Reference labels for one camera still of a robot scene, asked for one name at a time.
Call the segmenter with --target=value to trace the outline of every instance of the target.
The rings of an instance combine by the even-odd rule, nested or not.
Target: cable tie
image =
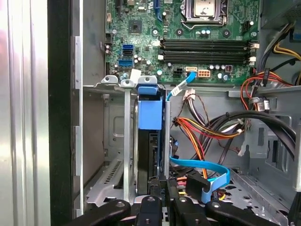
[[[173,118],[173,124],[174,124],[174,126],[179,126],[179,123],[176,121],[177,120],[177,117],[174,117]]]
[[[241,119],[237,119],[237,121],[239,122],[239,124],[243,125],[244,122]]]
[[[269,68],[266,68],[265,71],[264,71],[264,76],[263,76],[263,80],[262,80],[262,84],[264,87],[267,86],[268,84],[268,80],[269,80]]]
[[[231,120],[230,120],[230,113],[229,113],[229,112],[226,112],[225,115],[226,115],[226,117],[227,117],[227,120],[228,120],[228,121],[231,121]]]

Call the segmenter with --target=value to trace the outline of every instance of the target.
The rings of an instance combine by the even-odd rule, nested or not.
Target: screw
[[[125,204],[123,204],[122,202],[118,202],[116,206],[117,206],[117,207],[124,207]]]
[[[186,202],[186,198],[184,198],[184,197],[181,197],[179,200],[180,200],[181,202]]]
[[[219,204],[219,203],[217,203],[217,202],[213,202],[213,203],[212,203],[212,205],[213,205],[215,208],[219,208],[219,207],[221,207],[221,206],[220,206],[220,204]]]
[[[153,35],[157,35],[158,31],[157,30],[153,30],[152,33],[153,33]]]

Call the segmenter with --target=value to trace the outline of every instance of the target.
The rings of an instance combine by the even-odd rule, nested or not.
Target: ventilation slot
[[[111,181],[111,179],[114,177],[116,171],[118,170],[119,166],[121,165],[121,161],[118,161],[116,163],[116,165],[114,166],[112,172],[108,175],[108,177],[106,178],[104,184],[107,184]]]
[[[300,18],[301,17],[301,9],[300,9],[300,7],[297,8],[297,9],[293,9],[293,10],[288,11],[285,14],[284,17],[288,18],[288,19],[297,19],[297,18]]]

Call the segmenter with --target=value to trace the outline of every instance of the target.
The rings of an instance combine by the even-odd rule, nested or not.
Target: black plastic clip
[[[264,71],[264,76],[263,76],[263,80],[262,80],[262,84],[264,87],[267,86],[268,84],[268,80],[269,80],[269,68],[266,68],[265,71]]]
[[[177,127],[179,125],[179,123],[176,120],[177,120],[177,117],[174,117],[173,118],[173,124],[174,124],[174,126]]]

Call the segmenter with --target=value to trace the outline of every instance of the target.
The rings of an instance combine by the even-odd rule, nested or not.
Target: white connector
[[[158,55],[158,60],[164,60],[164,56],[163,55]]]
[[[250,49],[253,49],[253,48],[259,49],[259,47],[260,47],[259,43],[255,43],[255,44],[251,45]]]
[[[256,62],[256,57],[255,56],[250,57],[249,62]]]
[[[189,100],[189,99],[195,100],[196,99],[196,95],[192,95],[192,94],[195,94],[195,93],[196,93],[196,91],[194,89],[188,89],[188,90],[186,90],[185,93],[184,93],[182,101],[184,101],[186,99],[187,100]]]

